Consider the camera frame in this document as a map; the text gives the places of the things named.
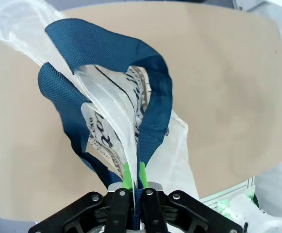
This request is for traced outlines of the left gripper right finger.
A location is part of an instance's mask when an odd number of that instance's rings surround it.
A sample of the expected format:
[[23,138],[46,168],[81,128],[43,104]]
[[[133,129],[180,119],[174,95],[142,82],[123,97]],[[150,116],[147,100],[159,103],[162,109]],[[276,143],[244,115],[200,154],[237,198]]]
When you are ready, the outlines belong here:
[[239,224],[181,190],[166,195],[150,187],[144,163],[140,163],[139,178],[143,185],[140,208],[146,232],[168,233],[169,225],[184,233],[242,232]]

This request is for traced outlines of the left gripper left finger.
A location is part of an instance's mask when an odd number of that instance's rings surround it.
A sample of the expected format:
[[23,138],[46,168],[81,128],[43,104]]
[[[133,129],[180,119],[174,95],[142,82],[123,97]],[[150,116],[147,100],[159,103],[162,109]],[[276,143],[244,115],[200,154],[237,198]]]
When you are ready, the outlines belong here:
[[89,192],[37,223],[30,233],[124,233],[131,211],[132,179],[124,166],[123,182],[109,186],[105,196]]

